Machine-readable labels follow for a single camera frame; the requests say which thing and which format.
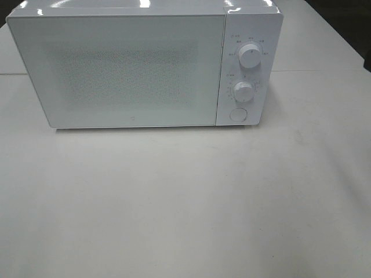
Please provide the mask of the round white door-release button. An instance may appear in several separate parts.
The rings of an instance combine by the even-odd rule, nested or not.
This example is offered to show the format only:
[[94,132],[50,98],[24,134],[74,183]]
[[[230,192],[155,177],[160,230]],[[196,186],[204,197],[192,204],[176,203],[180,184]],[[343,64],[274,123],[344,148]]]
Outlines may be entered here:
[[244,122],[247,119],[248,112],[243,108],[236,108],[231,111],[230,119],[234,122]]

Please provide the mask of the white timer knob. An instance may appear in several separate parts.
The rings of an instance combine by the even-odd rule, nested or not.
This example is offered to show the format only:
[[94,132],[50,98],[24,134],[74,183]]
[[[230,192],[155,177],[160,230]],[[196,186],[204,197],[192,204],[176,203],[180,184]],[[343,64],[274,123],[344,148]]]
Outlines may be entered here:
[[254,88],[249,82],[238,82],[233,87],[236,102],[246,103],[254,98]]

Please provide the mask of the white microwave door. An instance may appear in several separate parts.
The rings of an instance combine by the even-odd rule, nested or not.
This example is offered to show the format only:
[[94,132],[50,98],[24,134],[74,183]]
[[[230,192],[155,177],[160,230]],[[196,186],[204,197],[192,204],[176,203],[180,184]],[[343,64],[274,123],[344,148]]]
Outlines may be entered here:
[[223,16],[11,18],[50,126],[216,121]]

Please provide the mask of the upper white power knob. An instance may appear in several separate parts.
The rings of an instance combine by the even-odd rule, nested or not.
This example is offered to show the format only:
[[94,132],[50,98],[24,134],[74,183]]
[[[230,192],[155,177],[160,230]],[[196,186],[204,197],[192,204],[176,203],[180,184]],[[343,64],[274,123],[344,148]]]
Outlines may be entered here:
[[256,42],[248,42],[238,50],[238,60],[242,68],[254,68],[261,62],[262,49]]

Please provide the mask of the white microwave oven body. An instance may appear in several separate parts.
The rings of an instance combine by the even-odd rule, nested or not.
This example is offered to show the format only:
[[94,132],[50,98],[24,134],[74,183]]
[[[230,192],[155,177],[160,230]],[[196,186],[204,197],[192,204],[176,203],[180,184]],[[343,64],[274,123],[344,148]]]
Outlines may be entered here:
[[[213,125],[194,126],[257,125],[283,23],[283,14],[273,1],[23,1],[11,11],[6,23],[9,27],[11,18],[166,16],[224,17],[216,121]],[[238,50],[248,42],[259,44],[262,56],[259,65],[246,69],[239,63]],[[253,86],[254,98],[249,102],[235,101],[233,87],[238,82]],[[247,110],[244,122],[230,119],[231,111],[236,108]]]

